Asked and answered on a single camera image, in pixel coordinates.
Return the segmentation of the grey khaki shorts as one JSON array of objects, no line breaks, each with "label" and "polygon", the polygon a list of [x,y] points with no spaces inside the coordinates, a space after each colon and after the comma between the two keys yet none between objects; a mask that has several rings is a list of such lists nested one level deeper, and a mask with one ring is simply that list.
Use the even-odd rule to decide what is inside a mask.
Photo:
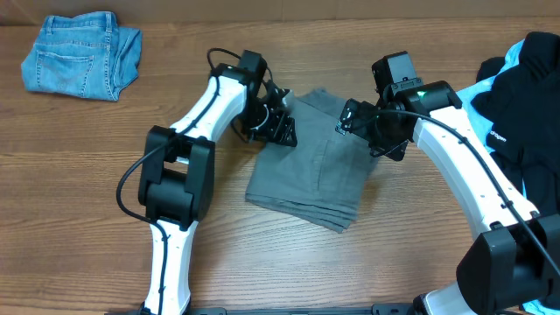
[{"label": "grey khaki shorts", "polygon": [[292,105],[295,147],[268,143],[258,154],[245,200],[341,233],[358,218],[361,195],[378,164],[368,142],[335,130],[346,101],[323,88]]}]

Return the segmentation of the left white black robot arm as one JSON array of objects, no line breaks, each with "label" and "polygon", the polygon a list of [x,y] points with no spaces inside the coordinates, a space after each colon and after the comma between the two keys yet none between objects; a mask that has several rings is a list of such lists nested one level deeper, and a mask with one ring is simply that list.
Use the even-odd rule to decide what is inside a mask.
[{"label": "left white black robot arm", "polygon": [[241,121],[251,140],[297,145],[287,91],[263,78],[266,65],[218,65],[204,94],[171,127],[146,138],[138,199],[152,232],[150,289],[143,314],[184,314],[193,236],[213,199],[215,146],[228,125]]}]

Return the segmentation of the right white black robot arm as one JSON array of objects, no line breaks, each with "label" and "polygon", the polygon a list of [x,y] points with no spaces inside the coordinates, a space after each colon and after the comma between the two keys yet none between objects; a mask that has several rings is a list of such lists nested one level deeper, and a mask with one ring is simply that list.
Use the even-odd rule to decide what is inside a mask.
[{"label": "right white black robot arm", "polygon": [[402,160],[404,144],[415,144],[442,173],[467,219],[473,243],[455,282],[417,297],[410,313],[496,314],[558,295],[558,215],[541,214],[506,178],[447,82],[408,83],[376,104],[350,99],[336,130],[395,161]]}]

